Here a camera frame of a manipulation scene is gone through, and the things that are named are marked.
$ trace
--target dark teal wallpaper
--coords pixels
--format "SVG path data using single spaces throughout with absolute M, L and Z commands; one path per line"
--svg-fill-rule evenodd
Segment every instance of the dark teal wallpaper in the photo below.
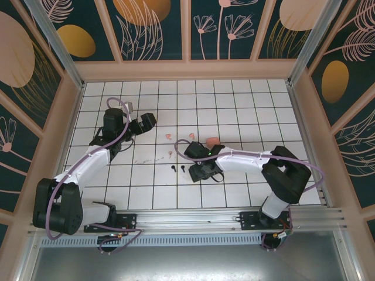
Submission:
M 192 0 L 191 59 L 249 59 L 264 3 Z
M 367 221 L 367 226 L 369 227 L 370 233 L 375 242 L 375 219 Z
M 42 0 L 50 20 L 74 61 L 113 61 L 93 0 Z
M 277 0 L 259 59 L 296 59 L 325 1 Z
M 180 0 L 105 0 L 123 60 L 182 60 Z
M 0 2 L 0 90 L 41 128 L 61 77 L 10 0 Z
M 342 10 L 345 8 L 346 4 L 347 4 L 347 0 L 342 0 L 342 2 L 341 2 L 341 4 L 340 4 L 340 7 L 339 7 L 339 9 L 337 10 L 337 13 L 336 13 L 335 17 L 332 19 L 332 21 L 331 21 L 329 27 L 327 28 L 326 33 L 324 34 L 322 40 L 321 40 L 321 41 L 319 42 L 319 44 L 317 45 L 317 47 L 316 47 L 314 53 L 312 54 L 310 60 L 307 62 L 307 68 L 310 68 L 312 62 L 315 60 L 316 55 L 319 53 L 319 51 L 320 51 L 320 49 L 321 49 L 321 45 L 322 45 L 323 42 L 327 39 L 327 37 L 328 37 L 330 31 L 332 30 L 332 28 L 333 28 L 333 26 L 335 25 L 337 19 L 338 19 L 339 16 L 341 15 L 341 12 L 342 12 Z
M 0 209 L 13 212 L 39 138 L 0 105 Z
M 357 1 L 312 73 L 333 125 L 375 82 L 375 8 Z
M 8 226 L 6 224 L 0 224 L 0 248 L 4 241 L 7 230 L 8 230 Z
M 335 138 L 361 207 L 375 204 L 375 99 Z
M 40 29 L 39 25 L 36 23 L 34 17 L 31 15 L 30 13 L 30 10 L 28 8 L 28 6 L 25 4 L 25 1 L 24 0 L 21 0 L 21 4 L 23 5 L 23 7 L 25 8 L 25 11 L 29 14 L 30 18 L 33 20 L 33 23 L 34 25 L 36 26 L 36 28 L 38 29 L 40 35 L 42 35 L 42 37 L 44 38 L 45 42 L 48 44 L 49 46 L 49 49 L 52 51 L 52 53 L 54 54 L 54 57 L 57 59 L 57 61 L 59 62 L 60 66 L 62 67 L 63 70 L 65 70 L 65 67 L 64 65 L 61 63 L 59 57 L 57 56 L 56 52 L 53 50 L 53 48 L 51 47 L 51 45 L 49 44 L 45 34 L 43 33 L 43 31 Z

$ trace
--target yellow oval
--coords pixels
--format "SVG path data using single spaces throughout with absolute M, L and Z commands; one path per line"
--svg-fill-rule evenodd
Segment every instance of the yellow oval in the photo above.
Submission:
M 76 25 L 64 25 L 57 30 L 68 52 L 76 57 L 90 57 L 96 46 L 91 35 Z
M 326 2 L 327 0 L 283 0 L 280 6 L 280 22 L 289 30 L 310 30 Z
M 171 0 L 113 0 L 120 15 L 133 25 L 151 25 L 152 21 L 146 16 L 143 2 L 148 9 L 154 11 L 159 21 L 164 20 L 171 10 Z
M 323 73 L 323 98 L 333 104 L 341 99 L 349 82 L 349 71 L 341 61 L 331 61 Z
M 0 81 L 11 87 L 23 87 L 34 73 L 33 42 L 22 25 L 3 12 L 0 38 Z

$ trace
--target cable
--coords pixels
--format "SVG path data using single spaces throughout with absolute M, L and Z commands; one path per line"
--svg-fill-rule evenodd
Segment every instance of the cable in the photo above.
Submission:
M 100 228 L 103 228 L 103 229 L 107 229 L 107 230 L 112 230 L 112 231 L 118 231 L 118 232 L 137 232 L 138 233 L 136 234 L 136 236 L 134 236 L 133 238 L 131 238 L 124 246 L 121 246 L 121 247 L 117 247 L 116 249 L 114 249 L 112 252 L 109 252 L 108 254 L 111 255 L 112 253 L 118 253 L 118 252 L 121 252 L 122 250 L 124 250 L 128 245 L 130 245 L 134 240 L 136 240 L 140 234 L 142 233 L 142 229 L 139 229 L 139 228 L 130 228 L 130 229 L 123 229 L 123 228 L 114 228 L 114 227 L 106 227 L 105 225 L 100 225 L 100 224 L 91 224 L 91 226 L 93 227 L 100 227 Z M 101 241 L 101 243 L 99 244 L 99 250 L 100 252 L 103 254 L 104 251 L 102 249 L 102 246 L 104 243 L 106 242 L 110 242 L 110 241 L 116 241 L 116 240 L 121 240 L 121 238 L 108 238 L 108 239 L 105 239 L 103 241 Z
M 63 234 L 60 233 L 58 234 L 57 236 L 53 237 L 52 234 L 51 234 L 51 230 L 49 228 L 49 223 L 50 223 L 50 216 L 51 216 L 51 210 L 52 210 L 52 205 L 53 205 L 53 200 L 54 200 L 54 197 L 56 196 L 57 192 L 59 191 L 59 189 L 61 188 L 61 186 L 63 185 L 63 183 L 69 178 L 71 177 L 71 174 L 87 159 L 89 158 L 92 154 L 94 153 L 97 153 L 99 150 L 101 149 L 105 149 L 113 144 L 115 144 L 116 142 L 118 142 L 125 134 L 125 132 L 127 131 L 128 129 L 128 126 L 129 126 L 129 110 L 128 108 L 126 107 L 125 103 L 123 101 L 121 101 L 119 98 L 114 98 L 114 97 L 111 97 L 109 99 L 107 99 L 107 106 L 109 108 L 110 107 L 110 104 L 109 104 L 109 101 L 111 100 L 115 100 L 115 101 L 118 101 L 122 107 L 124 108 L 125 110 L 125 114 L 126 114 L 126 117 L 127 117 L 127 121 L 126 121 L 126 124 L 125 124 L 125 127 L 124 127 L 124 130 L 121 132 L 121 134 L 116 138 L 114 139 L 112 142 L 104 145 L 104 146 L 101 146 L 97 149 L 94 149 L 93 151 L 91 151 L 90 153 L 86 154 L 84 157 L 82 157 L 82 159 L 80 159 L 75 165 L 73 165 L 73 167 L 69 170 L 69 172 L 58 182 L 57 186 L 54 188 L 53 192 L 52 192 L 52 195 L 51 195 L 51 198 L 48 202 L 48 206 L 47 206 L 47 213 L 46 213 L 46 233 L 47 233 L 47 237 L 51 240 L 56 240 L 58 238 L 60 238 Z
M 212 160 L 212 159 L 216 159 L 216 158 L 221 157 L 221 156 L 245 155 L 245 156 L 252 156 L 252 157 L 259 157 L 259 158 L 263 157 L 263 158 L 272 158 L 272 159 L 277 159 L 277 160 L 286 160 L 286 161 L 298 163 L 298 164 L 305 165 L 305 166 L 308 166 L 310 168 L 313 168 L 321 174 L 321 179 L 317 183 L 314 183 L 312 186 L 309 186 L 309 187 L 305 188 L 304 192 L 306 192 L 308 190 L 311 190 L 314 187 L 319 186 L 320 184 L 323 183 L 324 178 L 325 178 L 325 173 L 323 172 L 323 170 L 321 168 L 313 165 L 313 164 L 310 164 L 308 162 L 305 162 L 305 161 L 302 161 L 302 160 L 299 160 L 299 159 L 295 159 L 295 158 L 284 157 L 284 156 L 276 156 L 276 155 L 271 155 L 271 154 L 254 153 L 254 152 L 246 152 L 246 151 L 231 151 L 231 152 L 219 153 L 218 155 L 213 155 L 213 156 L 209 156 L 209 157 L 205 157 L 205 158 L 194 159 L 194 158 L 187 157 L 187 156 L 185 156 L 184 154 L 182 154 L 181 152 L 178 151 L 178 144 L 181 143 L 181 142 L 190 144 L 190 142 L 186 139 L 177 140 L 175 142 L 176 153 L 179 156 L 181 156 L 182 158 L 184 158 L 186 160 L 193 161 L 193 162 L 202 162 L 202 161 Z
M 131 148 L 131 146 L 133 145 L 133 143 L 134 143 L 134 139 L 131 139 L 131 144 L 129 144 L 129 146 L 128 146 L 127 148 L 125 148 L 125 149 L 123 149 L 123 150 L 120 150 L 119 153 L 120 153 L 120 152 L 127 151 L 129 148 Z

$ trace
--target robotic arm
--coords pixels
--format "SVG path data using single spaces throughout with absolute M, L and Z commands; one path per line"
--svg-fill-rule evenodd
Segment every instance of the robotic arm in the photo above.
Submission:
M 263 202 L 258 212 L 259 222 L 270 226 L 281 212 L 290 204 L 297 204 L 311 176 L 311 171 L 302 164 L 262 157 L 262 154 L 297 159 L 284 146 L 276 146 L 273 151 L 265 151 L 258 157 L 246 155 L 246 152 L 234 150 L 223 145 L 215 145 L 211 150 L 199 142 L 192 142 L 184 154 L 192 159 L 208 156 L 217 158 L 196 162 L 189 168 L 193 182 L 206 180 L 214 175 L 229 171 L 244 173 L 262 173 L 272 189 L 272 193 Z
M 131 103 L 127 103 L 127 108 L 129 113 L 132 113 Z M 71 175 L 62 184 L 54 198 L 56 200 L 61 198 L 61 202 L 54 202 L 52 205 L 50 229 L 72 235 L 81 226 L 93 223 L 103 224 L 108 227 L 117 226 L 115 205 L 104 202 L 82 205 L 81 194 L 90 179 L 116 157 L 121 150 L 123 142 L 130 141 L 134 135 L 150 131 L 156 124 L 156 119 L 151 113 L 141 115 L 141 122 L 129 119 L 128 129 L 118 142 L 91 154 L 95 149 L 112 142 L 120 136 L 125 128 L 124 117 L 126 115 L 120 108 L 107 109 L 104 114 L 104 126 L 98 130 L 85 153 L 85 155 L 89 155 L 89 158 L 83 161 L 73 173 L 69 173 L 70 168 L 54 179 L 42 179 L 38 183 L 33 212 L 34 226 L 45 228 L 46 211 L 52 192 L 68 173 Z

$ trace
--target small pink object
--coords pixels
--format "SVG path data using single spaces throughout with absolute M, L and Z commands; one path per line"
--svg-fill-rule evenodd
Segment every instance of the small pink object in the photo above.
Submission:
M 208 138 L 206 140 L 207 147 L 209 149 L 213 148 L 214 145 L 219 145 L 220 144 L 220 139 L 218 137 L 213 137 L 213 138 Z

